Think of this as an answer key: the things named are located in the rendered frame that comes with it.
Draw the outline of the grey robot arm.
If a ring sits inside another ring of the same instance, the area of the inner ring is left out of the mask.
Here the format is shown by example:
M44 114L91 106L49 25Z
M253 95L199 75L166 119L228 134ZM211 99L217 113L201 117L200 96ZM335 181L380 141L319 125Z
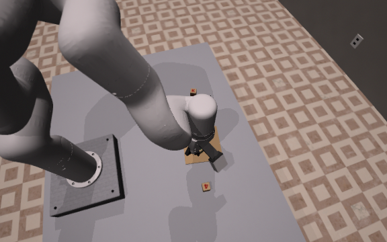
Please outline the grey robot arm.
M58 46L64 58L121 100L151 142L178 151L192 137L212 136L215 99L203 93L165 95L156 71L122 33L115 0L0 0L3 159L68 178L75 188L90 186L102 172L98 154L83 151L62 136L50 136L52 98L38 67L21 57L38 21L60 24Z

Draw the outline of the tan flat mat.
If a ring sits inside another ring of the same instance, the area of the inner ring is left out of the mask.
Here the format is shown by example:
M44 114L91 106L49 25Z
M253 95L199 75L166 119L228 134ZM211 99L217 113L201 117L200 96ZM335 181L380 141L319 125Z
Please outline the tan flat mat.
M215 127L215 134L214 134L214 138L209 142L217 151L220 151L222 152L221 150L221 146L220 146L220 140L219 140L219 137L218 137L218 131L217 131L217 127ZM190 154L190 155L186 155L185 152L186 152L187 148L184 148L184 155L185 155L185 164L192 164L192 163L201 163L201 162L207 162L209 161L209 156L207 156L207 154L203 151L200 156L197 156L197 155L194 155L194 154Z

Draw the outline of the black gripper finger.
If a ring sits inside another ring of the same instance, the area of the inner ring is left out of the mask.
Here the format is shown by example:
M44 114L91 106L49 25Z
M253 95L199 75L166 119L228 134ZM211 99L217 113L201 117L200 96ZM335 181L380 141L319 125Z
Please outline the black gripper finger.
M191 154L190 148L189 148L189 147L187 148L185 154L186 154L187 156ZM200 152L198 151L198 152L197 152L196 154L194 154L194 155L200 156Z

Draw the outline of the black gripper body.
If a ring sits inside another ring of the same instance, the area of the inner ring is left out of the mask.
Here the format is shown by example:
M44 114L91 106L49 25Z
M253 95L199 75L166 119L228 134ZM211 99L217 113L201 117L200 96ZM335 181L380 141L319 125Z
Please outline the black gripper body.
M213 138L214 138L214 134L215 134L215 128L214 128L214 131L212 133L212 136L210 138L207 138L206 140L208 142L210 142ZM192 140L190 142L190 144L188 145L188 147L190 148L190 151L192 154L195 154L197 153L201 148L200 148L200 145L205 142L206 140L196 140L192 137Z

